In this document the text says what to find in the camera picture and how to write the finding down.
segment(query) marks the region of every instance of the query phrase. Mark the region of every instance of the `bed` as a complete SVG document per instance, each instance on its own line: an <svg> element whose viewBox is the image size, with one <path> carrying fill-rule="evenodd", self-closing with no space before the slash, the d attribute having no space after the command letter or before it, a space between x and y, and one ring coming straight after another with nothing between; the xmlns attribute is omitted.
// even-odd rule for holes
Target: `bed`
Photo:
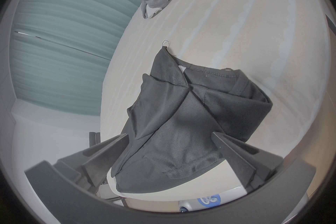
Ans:
<svg viewBox="0 0 336 224"><path fill-rule="evenodd" d="M186 62L241 69L273 102L248 144L285 157L303 138L326 91L330 39L320 0L170 0L150 19L140 9L127 26L103 83L101 140L120 134L163 45ZM119 193L179 201L241 184L227 161L185 184L155 193Z"/></svg>

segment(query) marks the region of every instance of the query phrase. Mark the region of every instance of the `wooden floor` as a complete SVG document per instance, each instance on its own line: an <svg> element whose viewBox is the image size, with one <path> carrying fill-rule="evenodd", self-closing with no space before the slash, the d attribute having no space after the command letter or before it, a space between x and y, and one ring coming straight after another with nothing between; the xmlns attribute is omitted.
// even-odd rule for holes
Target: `wooden floor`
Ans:
<svg viewBox="0 0 336 224"><path fill-rule="evenodd" d="M285 165L299 157L316 167L316 174L307 193L311 196L325 178L336 154L336 36L329 30L331 39L330 78L321 109L300 143L286 156ZM130 208L154 212L178 212L177 201L140 201L127 198Z"/></svg>

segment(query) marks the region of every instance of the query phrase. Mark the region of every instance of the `white tag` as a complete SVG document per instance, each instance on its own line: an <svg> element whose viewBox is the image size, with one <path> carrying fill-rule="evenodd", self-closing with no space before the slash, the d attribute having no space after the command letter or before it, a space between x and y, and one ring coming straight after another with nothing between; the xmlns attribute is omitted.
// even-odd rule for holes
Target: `white tag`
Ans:
<svg viewBox="0 0 336 224"><path fill-rule="evenodd" d="M184 73L184 71L185 71L186 67L184 67L184 66L181 66L181 65L179 65L178 67L180 68L180 70L182 71L182 73Z"/></svg>

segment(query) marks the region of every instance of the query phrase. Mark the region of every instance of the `blue logo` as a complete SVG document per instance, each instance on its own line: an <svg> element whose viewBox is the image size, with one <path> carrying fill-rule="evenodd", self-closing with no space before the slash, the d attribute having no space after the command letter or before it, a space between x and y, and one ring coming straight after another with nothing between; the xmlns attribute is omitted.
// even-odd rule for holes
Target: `blue logo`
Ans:
<svg viewBox="0 0 336 224"><path fill-rule="evenodd" d="M214 207L221 204L221 197L219 194L198 198L197 201L205 207Z"/></svg>

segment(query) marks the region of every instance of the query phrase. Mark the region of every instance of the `teal curtain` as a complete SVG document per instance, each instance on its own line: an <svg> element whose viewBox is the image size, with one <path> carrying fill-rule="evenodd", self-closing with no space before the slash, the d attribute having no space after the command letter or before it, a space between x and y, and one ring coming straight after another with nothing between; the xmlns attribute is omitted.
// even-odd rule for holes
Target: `teal curtain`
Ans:
<svg viewBox="0 0 336 224"><path fill-rule="evenodd" d="M20 0L10 68L17 98L99 115L102 85L140 0Z"/></svg>

